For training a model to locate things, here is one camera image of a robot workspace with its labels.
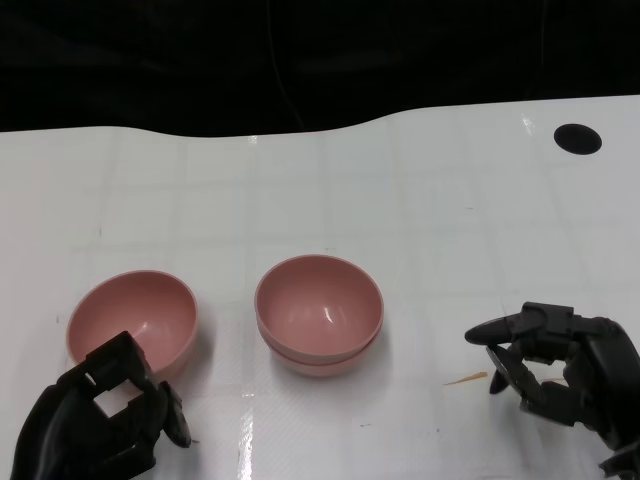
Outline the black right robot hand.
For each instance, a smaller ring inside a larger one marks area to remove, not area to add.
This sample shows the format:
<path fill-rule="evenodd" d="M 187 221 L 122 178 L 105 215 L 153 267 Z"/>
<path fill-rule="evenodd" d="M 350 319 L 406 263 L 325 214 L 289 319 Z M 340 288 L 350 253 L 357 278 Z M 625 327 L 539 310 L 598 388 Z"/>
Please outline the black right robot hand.
<path fill-rule="evenodd" d="M 490 393 L 512 387 L 523 411 L 597 433 L 612 451 L 606 477 L 639 476 L 639 353 L 625 330 L 605 317 L 534 302 L 469 329 L 496 371 Z"/>

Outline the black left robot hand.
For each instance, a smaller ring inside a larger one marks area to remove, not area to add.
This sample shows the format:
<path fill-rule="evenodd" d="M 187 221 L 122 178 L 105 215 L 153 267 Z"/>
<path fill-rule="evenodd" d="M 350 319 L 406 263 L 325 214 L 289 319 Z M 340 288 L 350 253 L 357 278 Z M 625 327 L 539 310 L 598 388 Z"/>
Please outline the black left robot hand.
<path fill-rule="evenodd" d="M 188 448 L 182 401 L 123 331 L 48 386 L 17 440 L 14 479 L 131 479 L 154 467 L 161 435 Z"/>

